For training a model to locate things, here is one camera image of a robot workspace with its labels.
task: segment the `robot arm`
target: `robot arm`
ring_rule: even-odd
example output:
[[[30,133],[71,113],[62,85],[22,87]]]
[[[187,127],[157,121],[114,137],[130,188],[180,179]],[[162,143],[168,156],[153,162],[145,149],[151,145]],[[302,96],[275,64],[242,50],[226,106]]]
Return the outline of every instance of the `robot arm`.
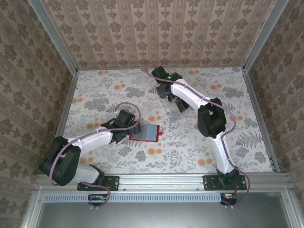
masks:
[[[229,185],[233,179],[238,177],[239,172],[229,163],[221,139],[222,134],[226,130],[226,117],[221,108],[211,105],[201,98],[204,97],[219,105],[222,105],[221,101],[218,98],[210,99],[203,96],[188,85],[179,74],[173,73],[169,75],[161,66],[154,69],[152,75],[159,79],[172,81],[172,83],[170,83],[156,80],[160,84],[156,90],[161,98],[168,98],[168,100],[171,101],[173,100],[172,97],[177,96],[197,111],[199,131],[205,137],[210,137],[212,140],[213,152],[217,161],[218,180],[224,187]],[[175,82],[182,83],[186,86],[179,85]],[[223,138],[223,142],[227,149],[228,156],[231,158],[225,137]]]
[[[133,114],[122,110],[116,119],[111,119],[88,134],[69,139],[62,136],[56,137],[40,163],[39,169],[49,176],[60,150],[69,142],[77,140],[67,147],[63,156],[57,161],[52,180],[60,186],[82,181],[102,185],[104,173],[93,165],[78,165],[79,158],[97,147],[113,142],[118,143],[127,135],[139,133],[141,131],[139,123],[129,130],[111,131],[113,128],[126,128],[134,125],[134,118]],[[108,131],[100,132],[102,129],[108,129]]]

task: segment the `cable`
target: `cable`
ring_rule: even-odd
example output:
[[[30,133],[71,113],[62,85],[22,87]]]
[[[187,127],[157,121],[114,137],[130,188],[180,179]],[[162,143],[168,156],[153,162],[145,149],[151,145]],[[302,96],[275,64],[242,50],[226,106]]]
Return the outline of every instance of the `cable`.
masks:
[[[137,109],[137,112],[138,112],[138,121],[137,121],[134,125],[132,125],[132,126],[130,126],[130,127],[96,130],[96,131],[90,132],[90,133],[88,133],[88,134],[85,134],[85,135],[83,135],[83,136],[77,137],[77,139],[74,139],[74,140],[70,141],[67,145],[65,145],[65,146],[60,150],[60,152],[58,153],[58,155],[57,155],[57,157],[55,158],[55,160],[54,160],[54,162],[53,162],[53,165],[52,165],[52,167],[51,167],[51,170],[50,170],[50,172],[49,172],[49,182],[50,182],[50,184],[51,184],[52,186],[58,186],[58,184],[55,184],[55,183],[53,182],[53,179],[52,179],[52,177],[53,177],[53,172],[54,172],[55,166],[56,166],[56,164],[57,164],[57,162],[58,162],[58,159],[59,159],[59,157],[62,155],[62,153],[63,153],[71,144],[76,143],[76,142],[79,142],[80,140],[83,140],[83,139],[85,139],[85,138],[87,138],[87,137],[89,137],[89,136],[92,136],[92,135],[95,135],[95,134],[99,134],[99,133],[101,133],[101,132],[129,130],[129,129],[131,129],[131,128],[134,128],[134,127],[139,123],[139,120],[140,120],[140,118],[141,118],[141,111],[139,110],[139,108],[138,108],[136,105],[134,105],[134,104],[132,104],[132,103],[130,103],[130,102],[122,102],[122,103],[118,104],[118,105],[116,106],[116,108],[115,108],[115,112],[117,111],[118,107],[121,106],[121,105],[123,105],[123,104],[132,105],[132,106],[134,106],[134,107]]]
[[[104,202],[103,202],[101,205],[96,206],[96,207],[92,205],[92,199],[98,197],[98,195],[92,196],[92,197],[90,198],[90,201],[89,201],[89,205],[91,206],[91,209],[92,209],[92,208],[98,209],[98,208],[100,208],[100,207],[103,207],[103,206],[106,204],[106,202],[110,199],[111,191],[110,191],[109,188],[107,188],[107,187],[105,187],[105,186],[102,186],[102,185],[89,184],[89,183],[87,183],[87,182],[81,182],[81,183],[84,184],[84,185],[86,185],[86,186],[89,186],[89,187],[105,189],[105,190],[107,190],[107,192],[108,192],[107,197],[106,197],[106,199],[104,200]]]
[[[244,199],[247,197],[247,195],[248,195],[248,193],[249,193],[249,190],[250,190],[250,185],[251,185],[251,183],[250,183],[250,178],[248,177],[248,175],[247,175],[246,173],[244,173],[243,171],[241,171],[238,167],[236,167],[236,166],[232,163],[232,161],[231,161],[230,158],[229,158],[228,151],[227,151],[227,148],[226,148],[225,142],[224,142],[224,137],[225,137],[227,134],[233,132],[233,131],[235,130],[236,126],[237,126],[237,121],[236,121],[235,116],[230,112],[229,109],[227,109],[227,108],[224,107],[224,106],[221,106],[221,105],[219,105],[219,104],[217,104],[217,103],[215,103],[215,102],[212,102],[212,101],[210,101],[210,100],[204,98],[204,96],[202,96],[201,94],[197,93],[197,92],[196,92],[195,90],[193,90],[191,87],[188,87],[187,84],[183,84],[183,83],[181,83],[181,82],[176,82],[176,81],[170,81],[170,80],[166,80],[166,79],[162,79],[162,78],[157,78],[157,77],[153,76],[152,74],[150,74],[150,73],[148,72],[148,69],[147,69],[147,68],[145,68],[145,71],[146,71],[146,73],[147,73],[150,77],[154,78],[155,80],[159,80],[159,81],[163,81],[163,82],[169,82],[169,83],[174,83],[174,84],[178,84],[178,85],[181,85],[181,86],[186,87],[188,90],[190,90],[192,93],[194,93],[199,99],[202,99],[203,101],[206,101],[206,102],[208,102],[208,103],[210,103],[210,104],[212,104],[212,105],[215,105],[216,107],[219,107],[219,108],[223,109],[224,111],[226,111],[226,112],[232,117],[232,119],[233,119],[233,126],[232,126],[232,128],[231,128],[229,131],[227,131],[227,132],[225,132],[225,133],[222,134],[222,136],[221,136],[221,141],[222,141],[222,145],[223,145],[223,147],[224,147],[225,155],[226,155],[226,157],[227,157],[227,160],[228,160],[229,164],[230,164],[234,169],[236,169],[237,171],[239,171],[240,173],[242,173],[242,174],[247,178],[247,180],[248,180],[248,188],[247,188],[247,191],[246,191],[246,194],[245,194],[244,198],[243,198],[239,203],[237,203],[237,204],[235,204],[235,205],[233,205],[233,206],[235,207],[235,206],[239,205],[240,203],[242,203],[242,202],[244,201]],[[229,207],[232,207],[232,205],[230,205],[228,202],[226,202],[226,201],[224,201],[224,200],[222,200],[222,201],[223,201],[224,203],[226,203]]]

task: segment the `table surface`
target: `table surface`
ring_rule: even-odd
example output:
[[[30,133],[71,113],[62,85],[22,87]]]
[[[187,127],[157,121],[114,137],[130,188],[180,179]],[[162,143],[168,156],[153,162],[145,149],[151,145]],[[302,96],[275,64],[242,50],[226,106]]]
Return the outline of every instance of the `table surface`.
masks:
[[[256,116],[239,67],[170,68],[202,94],[221,99],[237,119],[237,128],[227,136],[231,157],[243,171],[272,171]],[[210,139],[197,129],[197,114],[170,123],[159,101],[156,81],[139,69],[79,71],[64,137],[88,133],[115,118],[121,102],[137,105],[141,123],[158,124],[163,136],[158,142],[123,139],[84,154],[80,164],[94,164],[105,173],[204,173],[216,172]],[[136,114],[131,106],[122,107]],[[226,128],[232,121],[226,114]]]

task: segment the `wall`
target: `wall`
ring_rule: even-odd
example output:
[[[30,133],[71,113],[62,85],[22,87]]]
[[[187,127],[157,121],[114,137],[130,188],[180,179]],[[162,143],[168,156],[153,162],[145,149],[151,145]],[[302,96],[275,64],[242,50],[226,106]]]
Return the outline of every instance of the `wall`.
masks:
[[[22,221],[71,80],[26,0],[0,1],[0,227]]]
[[[304,1],[289,0],[249,71],[277,154],[304,206]]]
[[[42,0],[77,67],[240,66],[274,0]]]

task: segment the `floral tablecloth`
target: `floral tablecloth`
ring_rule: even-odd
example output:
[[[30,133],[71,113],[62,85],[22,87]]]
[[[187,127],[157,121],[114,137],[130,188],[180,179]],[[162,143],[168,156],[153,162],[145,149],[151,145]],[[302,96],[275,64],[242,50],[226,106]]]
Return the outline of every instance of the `floral tablecloth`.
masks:
[[[227,142],[236,165],[249,172],[272,171],[256,116],[239,67],[177,68],[177,72],[204,95],[221,99],[237,118],[236,130]],[[155,87],[158,84],[139,69],[79,71],[70,107],[65,137],[88,133],[116,117],[114,108],[121,102],[137,105],[141,123],[160,125],[159,142],[123,139],[84,154],[81,164],[94,164],[105,173],[203,173],[215,172],[216,160],[210,139],[197,128],[194,110],[178,122],[170,123]],[[136,109],[124,109],[136,114]],[[226,128],[232,126],[227,117]]]

